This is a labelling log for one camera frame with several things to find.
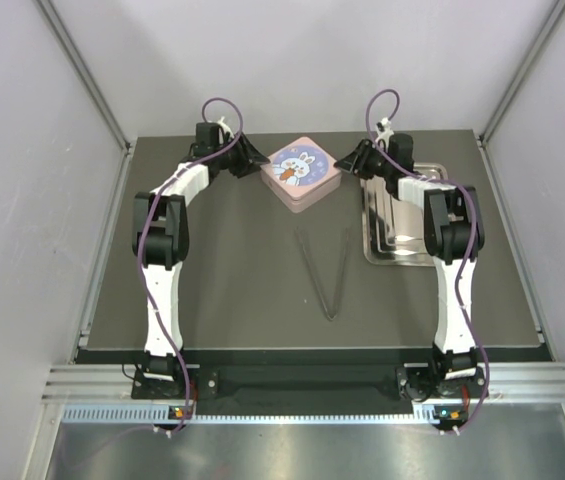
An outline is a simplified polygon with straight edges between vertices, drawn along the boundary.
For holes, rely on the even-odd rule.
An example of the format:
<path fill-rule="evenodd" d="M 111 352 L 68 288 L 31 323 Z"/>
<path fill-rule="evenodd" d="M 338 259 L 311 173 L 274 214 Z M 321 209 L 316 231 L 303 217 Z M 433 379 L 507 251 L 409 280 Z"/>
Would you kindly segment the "steel tweezers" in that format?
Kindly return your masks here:
<path fill-rule="evenodd" d="M 351 230 L 344 228 L 341 232 L 337 258 L 328 270 L 318 266 L 308 232 L 305 229 L 296 228 L 294 237 L 321 311 L 328 322 L 334 322 L 341 311 L 343 302 Z"/>

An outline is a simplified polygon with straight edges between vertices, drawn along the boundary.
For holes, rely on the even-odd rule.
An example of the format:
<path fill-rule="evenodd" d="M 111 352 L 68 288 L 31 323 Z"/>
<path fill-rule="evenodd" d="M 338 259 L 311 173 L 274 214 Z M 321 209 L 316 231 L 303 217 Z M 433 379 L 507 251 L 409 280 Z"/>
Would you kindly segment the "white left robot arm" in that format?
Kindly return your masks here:
<path fill-rule="evenodd" d="M 221 172 L 242 178 L 268 163 L 223 119 L 203 121 L 174 172 L 133 199 L 132 250 L 146 295 L 148 327 L 137 381 L 155 384 L 166 397 L 192 398 L 179 326 L 179 280 L 190 248 L 188 207 Z"/>

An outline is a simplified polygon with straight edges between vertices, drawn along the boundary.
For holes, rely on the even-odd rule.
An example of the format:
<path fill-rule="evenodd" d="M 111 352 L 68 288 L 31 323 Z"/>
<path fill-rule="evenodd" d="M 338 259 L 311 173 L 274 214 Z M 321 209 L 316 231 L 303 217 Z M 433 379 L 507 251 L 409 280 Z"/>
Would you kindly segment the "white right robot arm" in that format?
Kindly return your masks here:
<path fill-rule="evenodd" d="M 438 285 L 438 323 L 428 372 L 431 388 L 449 396 L 470 381 L 487 385 L 488 357 L 471 323 L 473 274 L 484 245 L 475 189 L 418 172 L 408 134 L 362 140 L 335 166 L 359 179 L 383 179 L 391 197 L 422 212 L 423 241 Z"/>

